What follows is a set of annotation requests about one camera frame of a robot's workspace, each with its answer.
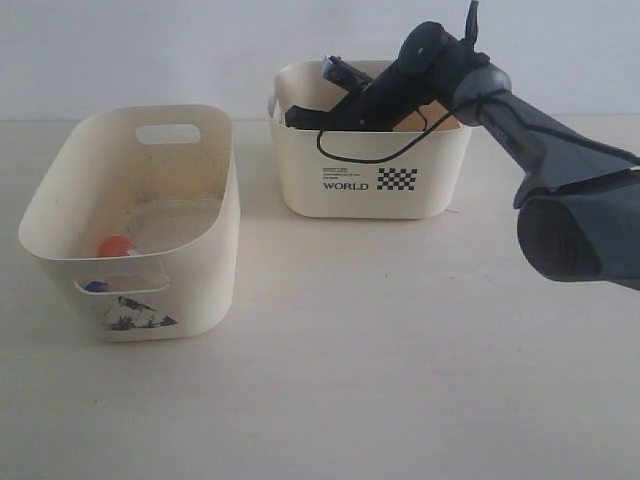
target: orange ball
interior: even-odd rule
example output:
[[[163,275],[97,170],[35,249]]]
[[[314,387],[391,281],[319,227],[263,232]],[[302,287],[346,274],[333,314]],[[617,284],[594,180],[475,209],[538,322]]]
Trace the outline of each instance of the orange ball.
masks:
[[[127,237],[114,235],[107,238],[100,245],[99,257],[126,257],[129,250],[133,249],[133,243]]]

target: cream plastic bin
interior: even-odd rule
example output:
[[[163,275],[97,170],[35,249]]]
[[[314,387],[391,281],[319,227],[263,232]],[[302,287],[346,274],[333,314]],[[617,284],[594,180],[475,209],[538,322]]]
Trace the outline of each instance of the cream plastic bin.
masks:
[[[389,61],[353,61],[372,77]],[[322,78],[323,62],[310,61],[282,69],[269,99],[269,123],[275,142],[280,184],[287,205],[308,217],[423,219],[450,204],[466,154],[471,128],[454,118],[386,163],[362,165],[332,160],[316,148],[317,131],[284,125],[284,112],[298,105],[329,110],[345,91]],[[446,110],[436,102],[421,108],[428,124]],[[326,132],[327,152],[356,159],[378,159],[395,153],[424,129],[416,113],[394,132]]]
[[[240,221],[232,143],[225,112],[188,105],[98,114],[63,145],[20,241],[101,338],[188,337],[226,315]],[[96,258],[118,234],[141,255]],[[92,280],[109,292],[87,292]]]

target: white wall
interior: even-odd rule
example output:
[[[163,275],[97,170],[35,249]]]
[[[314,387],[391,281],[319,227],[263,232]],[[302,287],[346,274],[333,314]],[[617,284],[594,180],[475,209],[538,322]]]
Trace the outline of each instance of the white wall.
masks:
[[[395,58],[413,27],[461,35],[468,0],[0,0],[0,118],[204,102],[265,115],[282,66]],[[548,113],[640,113],[640,1],[483,0],[479,48]]]

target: blue object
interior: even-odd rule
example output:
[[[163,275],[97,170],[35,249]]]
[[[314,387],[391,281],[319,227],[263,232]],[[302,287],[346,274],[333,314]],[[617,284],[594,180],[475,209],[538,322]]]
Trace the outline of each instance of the blue object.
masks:
[[[92,292],[92,293],[104,293],[104,292],[108,292],[109,291],[109,285],[104,283],[104,282],[98,282],[97,280],[94,280],[93,282],[89,282],[84,289],[87,292]]]

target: bin handle hole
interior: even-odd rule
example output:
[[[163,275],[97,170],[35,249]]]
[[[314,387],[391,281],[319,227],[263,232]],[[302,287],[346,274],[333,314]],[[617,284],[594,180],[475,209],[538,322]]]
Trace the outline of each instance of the bin handle hole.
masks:
[[[171,281],[162,273],[90,276],[78,279],[76,288],[86,295],[122,295],[126,293],[161,292]]]
[[[200,129],[190,123],[171,125],[143,125],[136,129],[136,138],[143,145],[172,143],[198,143],[202,139]]]

